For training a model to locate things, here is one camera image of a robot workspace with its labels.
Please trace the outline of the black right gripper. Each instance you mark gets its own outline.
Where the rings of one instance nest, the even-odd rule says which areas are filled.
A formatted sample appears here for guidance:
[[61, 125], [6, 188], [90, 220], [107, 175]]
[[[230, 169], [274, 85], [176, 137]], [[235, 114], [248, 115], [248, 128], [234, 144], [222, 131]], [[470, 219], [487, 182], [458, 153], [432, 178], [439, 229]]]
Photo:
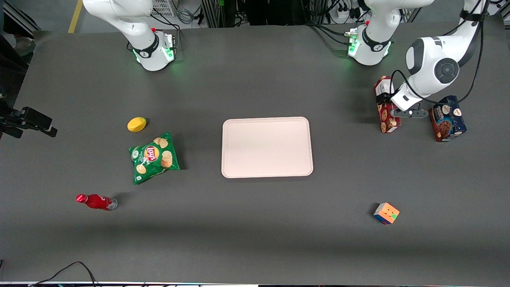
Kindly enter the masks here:
[[23, 111], [0, 112], [1, 136], [7, 134], [19, 139], [23, 135], [23, 128], [42, 132], [51, 138], [55, 138], [58, 132], [53, 127], [53, 120], [50, 117], [31, 107], [24, 107]]

